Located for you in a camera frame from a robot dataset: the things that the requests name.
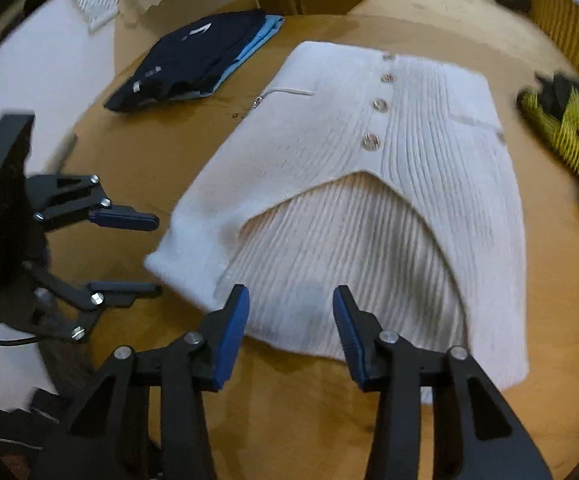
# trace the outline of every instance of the sweater pocket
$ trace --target sweater pocket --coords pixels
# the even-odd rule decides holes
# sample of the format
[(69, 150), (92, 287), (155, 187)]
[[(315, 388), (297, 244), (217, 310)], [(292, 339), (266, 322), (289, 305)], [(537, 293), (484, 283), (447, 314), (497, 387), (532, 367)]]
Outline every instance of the sweater pocket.
[(485, 76), (451, 64), (445, 64), (443, 69), (451, 119), (501, 132), (503, 127)]
[(316, 92), (314, 92), (313, 90), (304, 90), (300, 88), (266, 88), (258, 97), (256, 97), (256, 99), (253, 102), (252, 108), (256, 108), (262, 102), (262, 100), (265, 99), (266, 96), (274, 92), (281, 92), (285, 94), (294, 94), (294, 95), (308, 95), (308, 96), (316, 94)]

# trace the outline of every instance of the wooden table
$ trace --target wooden table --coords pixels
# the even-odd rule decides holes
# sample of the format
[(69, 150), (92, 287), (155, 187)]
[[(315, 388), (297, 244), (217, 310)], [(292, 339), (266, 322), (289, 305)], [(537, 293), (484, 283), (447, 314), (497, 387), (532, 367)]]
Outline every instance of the wooden table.
[[(428, 4), (419, 3), (421, 7)], [(370, 46), (482, 72), (489, 79), (505, 128), (527, 229), (531, 371), (523, 384), (505, 396), (555, 479), (564, 478), (579, 461), (579, 191), (573, 178), (525, 127), (514, 101), (522, 86), (533, 83), (537, 63), (543, 70), (569, 67), (535, 28), (527, 28), (521, 18), (510, 20), (511, 15), (502, 9), (493, 12), (498, 7), (486, 8), (488, 4), (488, 0), (474, 4), (483, 10), (474, 20), (498, 15), (500, 23), (506, 24), (505, 34), (521, 34), (525, 47), (535, 46), (534, 61), (522, 60), (512, 46), (501, 49), (475, 41), (465, 31), (470, 27), (448, 30), (460, 28), (446, 26), (449, 16), (441, 16), (440, 24), (430, 23), (439, 19), (437, 11), (423, 13), (425, 19), (415, 23), (361, 15), (361, 9), (348, 17), (288, 18), (281, 32), (211, 98), (119, 116), (102, 108), (103, 96), (76, 126), (80, 140), (66, 170), (99, 174), (114, 200), (155, 212), (161, 228), (145, 234), (80, 224), (58, 231), (50, 239), (55, 272), (80, 283), (149, 280), (143, 257), (156, 247), (175, 203), (301, 41)], [(121, 74), (106, 95), (126, 76)], [(194, 328), (200, 317), (170, 290), (159, 300), (110, 311), (93, 333), (93, 358), (100, 364), (121, 344), (139, 351), (166, 345)], [(246, 338), (226, 389), (205, 396), (218, 477), (363, 478), (377, 400), (375, 394), (358, 391), (342, 363), (275, 351)], [(157, 437), (157, 396), (153, 396), (151, 415), (150, 427)], [(431, 478), (431, 417), (425, 407), (421, 478)]]

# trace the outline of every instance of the silver button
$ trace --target silver button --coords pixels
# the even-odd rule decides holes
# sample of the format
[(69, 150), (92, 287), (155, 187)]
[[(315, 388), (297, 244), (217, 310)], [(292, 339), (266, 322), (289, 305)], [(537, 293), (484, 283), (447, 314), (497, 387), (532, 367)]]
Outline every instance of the silver button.
[(375, 152), (380, 147), (380, 139), (374, 134), (363, 135), (362, 146), (368, 152)]
[(379, 112), (386, 112), (387, 108), (389, 108), (387, 101), (385, 101), (384, 99), (376, 99), (373, 102), (373, 106), (374, 109), (378, 110)]

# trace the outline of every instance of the white cardigan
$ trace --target white cardigan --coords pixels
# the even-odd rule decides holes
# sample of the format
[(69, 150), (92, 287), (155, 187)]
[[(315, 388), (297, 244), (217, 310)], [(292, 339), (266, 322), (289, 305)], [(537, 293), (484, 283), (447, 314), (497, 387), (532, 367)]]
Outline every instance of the white cardigan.
[(521, 199), (486, 79), (300, 44), (172, 213), (146, 266), (205, 310), (250, 289), (247, 333), (342, 358), (332, 292), (414, 344), (527, 375)]

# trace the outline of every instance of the stack of folded clothes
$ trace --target stack of folded clothes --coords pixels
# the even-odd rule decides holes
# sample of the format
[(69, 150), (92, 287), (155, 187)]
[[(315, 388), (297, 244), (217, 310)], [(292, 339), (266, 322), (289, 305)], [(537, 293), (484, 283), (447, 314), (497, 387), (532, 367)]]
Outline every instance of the stack of folded clothes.
[(283, 23), (281, 16), (253, 9), (207, 16), (170, 32), (104, 106), (132, 112), (151, 103), (208, 97)]

